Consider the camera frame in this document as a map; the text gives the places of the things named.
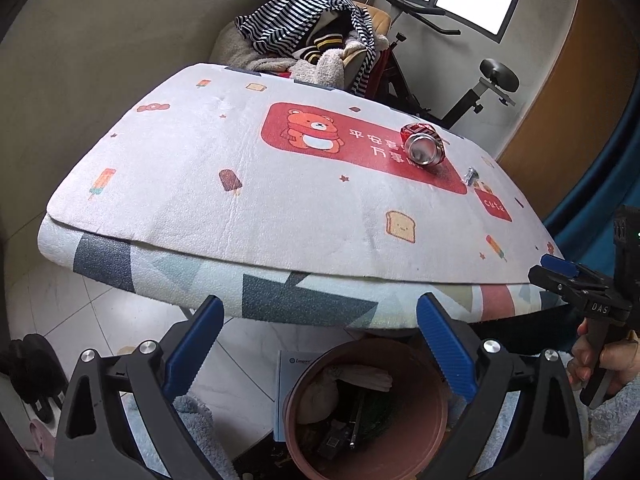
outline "slipper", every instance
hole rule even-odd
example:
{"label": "slipper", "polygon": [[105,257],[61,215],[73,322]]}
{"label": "slipper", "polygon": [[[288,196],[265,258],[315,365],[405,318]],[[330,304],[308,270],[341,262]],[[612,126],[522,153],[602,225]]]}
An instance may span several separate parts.
{"label": "slipper", "polygon": [[40,334],[27,334],[22,343],[26,352],[27,372],[31,381],[36,384],[44,396],[51,397],[62,410],[69,382],[66,380],[56,351],[51,347],[49,341]]}
{"label": "slipper", "polygon": [[10,376],[11,386],[20,398],[31,406],[36,416],[45,424],[49,424],[53,421],[53,410],[47,397],[31,381],[27,372],[26,352],[22,341],[14,339],[9,343],[9,356],[13,364]]}

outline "blue gripper pad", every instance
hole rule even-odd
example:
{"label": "blue gripper pad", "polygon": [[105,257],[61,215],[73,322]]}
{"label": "blue gripper pad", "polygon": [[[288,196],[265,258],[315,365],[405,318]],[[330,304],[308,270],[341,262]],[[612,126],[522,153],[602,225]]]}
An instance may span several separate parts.
{"label": "blue gripper pad", "polygon": [[551,254],[545,254],[540,258],[540,265],[545,269],[552,270],[558,274],[562,274],[568,278],[576,278],[580,271],[574,263],[552,256]]}
{"label": "blue gripper pad", "polygon": [[185,395],[225,323],[225,309],[215,296],[200,306],[191,327],[180,340],[164,367],[162,392],[171,402]]}
{"label": "blue gripper pad", "polygon": [[418,327],[451,390],[471,402],[478,392],[475,361],[458,339],[444,316],[442,306],[434,304],[429,294],[421,296],[416,306]]}

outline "red banner print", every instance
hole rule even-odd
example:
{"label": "red banner print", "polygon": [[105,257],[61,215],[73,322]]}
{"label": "red banner print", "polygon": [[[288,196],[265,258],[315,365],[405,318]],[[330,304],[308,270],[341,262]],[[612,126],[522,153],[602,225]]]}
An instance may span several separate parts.
{"label": "red banner print", "polygon": [[466,194],[465,184],[447,159],[427,169],[408,160],[399,130],[321,108],[291,103],[271,105],[262,125],[262,139],[286,152],[334,158]]}
{"label": "red banner print", "polygon": [[496,218],[501,218],[503,220],[506,220],[507,222],[511,222],[509,213],[507,213],[507,210],[502,205],[502,202],[500,202],[500,199],[497,196],[495,196],[493,193],[488,193],[478,188],[476,188],[475,191],[476,195],[478,195],[478,198],[480,199],[480,202],[482,202],[482,205],[484,205],[484,208],[489,212],[491,216],[495,216]]}

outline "crushed can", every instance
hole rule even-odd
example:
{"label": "crushed can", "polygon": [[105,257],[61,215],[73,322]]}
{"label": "crushed can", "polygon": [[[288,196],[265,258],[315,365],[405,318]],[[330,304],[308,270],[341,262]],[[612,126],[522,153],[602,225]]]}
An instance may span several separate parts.
{"label": "crushed can", "polygon": [[428,123],[413,123],[400,129],[406,156],[419,166],[436,166],[444,158],[444,143]]}

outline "tiled floor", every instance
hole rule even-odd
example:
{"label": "tiled floor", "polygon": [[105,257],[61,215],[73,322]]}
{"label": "tiled floor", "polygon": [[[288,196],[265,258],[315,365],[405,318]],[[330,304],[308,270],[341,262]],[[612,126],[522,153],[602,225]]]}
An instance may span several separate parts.
{"label": "tiled floor", "polygon": [[[86,348],[117,354],[145,339],[159,340],[185,319],[175,305],[111,288],[38,257],[33,224],[39,222],[10,240],[5,257],[9,326],[13,338],[46,336],[68,376]],[[226,320],[192,386],[212,410],[226,452],[235,457],[271,431],[279,349],[319,352],[351,340],[339,328]]]}

